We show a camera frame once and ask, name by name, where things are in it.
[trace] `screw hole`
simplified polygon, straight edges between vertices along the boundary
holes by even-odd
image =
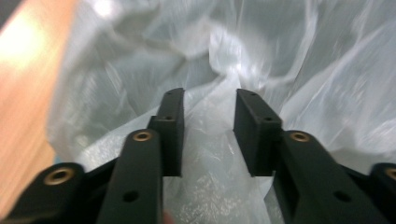
[[[349,203],[352,199],[349,195],[345,194],[343,191],[337,190],[334,194],[334,197],[344,203]]]
[[[128,191],[123,195],[123,200],[126,203],[132,203],[136,201],[138,198],[139,198],[139,194],[137,193],[137,191]]]
[[[74,170],[68,167],[61,167],[49,173],[44,179],[46,185],[60,185],[71,179],[74,175]]]
[[[150,138],[151,138],[151,133],[146,133],[146,132],[137,133],[134,135],[134,140],[137,142],[144,142],[149,140]]]
[[[396,180],[396,169],[395,169],[395,168],[388,168],[388,169],[386,170],[386,174],[387,174],[390,178]]]
[[[297,142],[308,142],[309,136],[305,133],[291,133],[290,137]]]
[[[66,171],[61,171],[61,172],[59,172],[59,173],[56,173],[52,178],[53,179],[62,179],[62,178],[64,178],[65,176],[67,175],[67,172]]]

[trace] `white plastic sheet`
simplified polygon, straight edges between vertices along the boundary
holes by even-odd
[[[233,136],[235,90],[342,164],[396,162],[396,2],[82,0],[49,115],[64,161],[87,170],[183,87],[183,178],[165,178],[177,223],[266,223],[271,180],[251,178]]]

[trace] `wooden surface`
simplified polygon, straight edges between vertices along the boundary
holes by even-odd
[[[77,0],[25,0],[0,34],[0,219],[53,164],[45,124]]]

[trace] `plastic wrap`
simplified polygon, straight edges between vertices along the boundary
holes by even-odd
[[[177,223],[269,222],[271,179],[250,177],[233,136],[235,90],[346,166],[396,162],[395,18],[386,0],[82,0],[49,141],[91,170],[182,87],[183,177],[165,178],[165,209]]]

